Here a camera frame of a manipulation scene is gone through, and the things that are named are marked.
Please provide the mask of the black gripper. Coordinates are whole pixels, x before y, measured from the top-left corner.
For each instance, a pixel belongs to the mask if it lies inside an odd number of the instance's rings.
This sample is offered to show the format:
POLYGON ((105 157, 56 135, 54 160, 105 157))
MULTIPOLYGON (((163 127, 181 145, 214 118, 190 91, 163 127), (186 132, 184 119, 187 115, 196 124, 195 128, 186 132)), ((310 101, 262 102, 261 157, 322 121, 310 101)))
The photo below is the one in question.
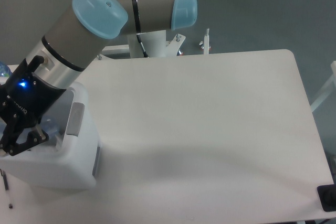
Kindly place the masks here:
POLYGON ((49 140, 49 135, 36 124, 65 89, 48 84, 35 73, 43 62, 43 57, 34 57, 30 63, 24 59, 1 85, 1 119, 7 124, 1 137, 1 151, 10 156, 49 140), (26 140, 17 143, 23 129, 30 127, 26 140))

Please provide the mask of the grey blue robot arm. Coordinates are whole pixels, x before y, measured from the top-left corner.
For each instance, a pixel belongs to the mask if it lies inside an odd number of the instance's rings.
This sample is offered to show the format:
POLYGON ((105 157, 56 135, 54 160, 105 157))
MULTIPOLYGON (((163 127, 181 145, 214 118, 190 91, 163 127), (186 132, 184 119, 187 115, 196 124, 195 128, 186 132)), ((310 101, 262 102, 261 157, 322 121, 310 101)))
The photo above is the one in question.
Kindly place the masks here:
POLYGON ((193 26, 197 0, 72 0, 1 85, 1 151, 14 156, 49 139, 47 110, 118 35, 193 26))

